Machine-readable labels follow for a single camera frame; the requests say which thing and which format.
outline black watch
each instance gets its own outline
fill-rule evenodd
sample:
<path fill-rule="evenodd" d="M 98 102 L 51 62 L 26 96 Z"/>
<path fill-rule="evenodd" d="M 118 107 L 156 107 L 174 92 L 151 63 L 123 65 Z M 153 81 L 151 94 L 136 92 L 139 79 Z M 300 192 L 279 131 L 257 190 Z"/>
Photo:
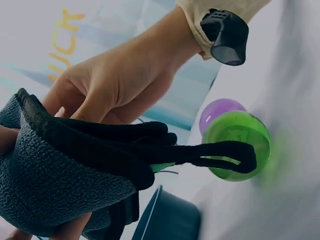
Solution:
<path fill-rule="evenodd" d="M 245 63 L 249 27 L 239 16 L 226 10 L 210 9 L 200 26 L 214 42 L 210 49 L 214 59 L 229 66 Z"/>

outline green ball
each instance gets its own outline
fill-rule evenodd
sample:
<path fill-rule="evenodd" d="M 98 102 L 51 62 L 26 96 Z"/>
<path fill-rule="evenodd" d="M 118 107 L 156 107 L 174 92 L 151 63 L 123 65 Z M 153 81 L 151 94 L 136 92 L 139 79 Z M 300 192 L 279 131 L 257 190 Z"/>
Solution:
<path fill-rule="evenodd" d="M 250 173 L 238 173 L 232 170 L 209 167 L 217 177 L 240 182 L 260 173 L 270 157 L 270 135 L 265 125 L 246 111 L 226 112 L 217 117 L 205 131 L 202 143 L 218 143 L 223 141 L 239 141 L 253 146 L 257 168 Z M 209 159 L 222 159 L 235 164 L 239 162 L 229 157 L 208 156 Z"/>

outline purple translucent ball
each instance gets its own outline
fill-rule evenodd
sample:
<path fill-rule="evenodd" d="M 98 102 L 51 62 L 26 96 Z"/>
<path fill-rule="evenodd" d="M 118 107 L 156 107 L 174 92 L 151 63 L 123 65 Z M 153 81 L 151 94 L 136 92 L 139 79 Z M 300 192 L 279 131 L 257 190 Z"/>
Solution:
<path fill-rule="evenodd" d="M 205 133 L 214 119 L 231 111 L 246 111 L 246 109 L 239 102 L 229 98 L 221 98 L 211 102 L 205 107 L 200 116 L 199 127 L 201 135 Z"/>

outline textured fabric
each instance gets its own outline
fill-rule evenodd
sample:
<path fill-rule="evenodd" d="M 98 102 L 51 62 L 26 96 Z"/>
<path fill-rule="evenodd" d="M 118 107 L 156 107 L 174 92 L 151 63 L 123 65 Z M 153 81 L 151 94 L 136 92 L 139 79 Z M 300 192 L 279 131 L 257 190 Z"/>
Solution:
<path fill-rule="evenodd" d="M 0 112 L 0 124 L 20 129 L 14 149 L 0 156 L 0 216 L 41 237 L 93 212 L 83 235 L 119 240 L 124 226 L 139 218 L 138 192 L 151 187 L 154 172 L 168 164 L 240 173 L 257 167 L 246 143 L 177 146 L 177 136 L 161 122 L 107 125 L 53 117 L 24 89 Z M 201 156 L 225 156 L 240 164 Z"/>
<path fill-rule="evenodd" d="M 238 15 L 248 23 L 256 13 L 267 5 L 271 0 L 176 0 L 176 4 L 185 13 L 186 19 L 193 33 L 194 38 L 201 46 L 204 54 L 203 59 L 211 59 L 210 49 L 213 42 L 210 42 L 200 23 L 210 9 L 226 10 Z"/>

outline beige sleeve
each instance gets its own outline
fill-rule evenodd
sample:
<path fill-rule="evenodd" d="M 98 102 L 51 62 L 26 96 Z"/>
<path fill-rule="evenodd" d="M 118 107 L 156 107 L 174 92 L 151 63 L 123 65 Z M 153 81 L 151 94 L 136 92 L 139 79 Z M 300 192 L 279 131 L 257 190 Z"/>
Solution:
<path fill-rule="evenodd" d="M 184 11 L 195 40 L 203 52 L 200 53 L 204 60 L 211 59 L 210 54 L 213 42 L 210 42 L 203 32 L 200 22 L 209 13 L 210 9 L 226 10 L 238 15 L 248 23 L 256 13 L 266 6 L 271 0 L 176 0 L 176 5 Z"/>

